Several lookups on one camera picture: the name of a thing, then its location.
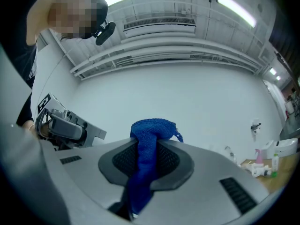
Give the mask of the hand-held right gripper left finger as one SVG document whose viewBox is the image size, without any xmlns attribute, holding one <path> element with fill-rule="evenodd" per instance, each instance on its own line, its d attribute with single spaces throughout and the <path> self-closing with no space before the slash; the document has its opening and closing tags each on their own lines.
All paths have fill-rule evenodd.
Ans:
<svg viewBox="0 0 300 225">
<path fill-rule="evenodd" d="M 126 188 L 136 169 L 136 139 L 58 151 L 64 169 L 89 199 L 115 215 L 134 219 Z"/>
</svg>

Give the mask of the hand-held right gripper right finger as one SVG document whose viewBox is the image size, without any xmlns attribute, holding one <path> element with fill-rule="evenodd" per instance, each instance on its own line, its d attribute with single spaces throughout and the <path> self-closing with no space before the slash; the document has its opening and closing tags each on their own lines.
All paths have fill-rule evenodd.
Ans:
<svg viewBox="0 0 300 225">
<path fill-rule="evenodd" d="M 224 182 L 237 182 L 258 209 L 269 195 L 258 179 L 211 150 L 173 140 L 161 143 L 189 154 L 195 164 L 194 172 L 178 189 L 155 192 L 139 214 L 139 223 L 251 223 L 255 219 L 254 215 L 239 211 Z"/>
</svg>

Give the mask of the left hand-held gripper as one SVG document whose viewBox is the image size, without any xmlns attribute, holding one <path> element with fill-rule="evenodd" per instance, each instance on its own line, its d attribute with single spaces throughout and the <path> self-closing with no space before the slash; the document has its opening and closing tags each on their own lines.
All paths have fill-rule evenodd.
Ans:
<svg viewBox="0 0 300 225">
<path fill-rule="evenodd" d="M 37 105 L 37 112 L 36 132 L 43 138 L 58 138 L 69 148 L 83 146 L 85 139 L 97 137 L 104 140 L 106 137 L 106 131 L 90 123 L 85 129 L 72 122 L 71 112 L 52 93 L 48 93 Z"/>
</svg>

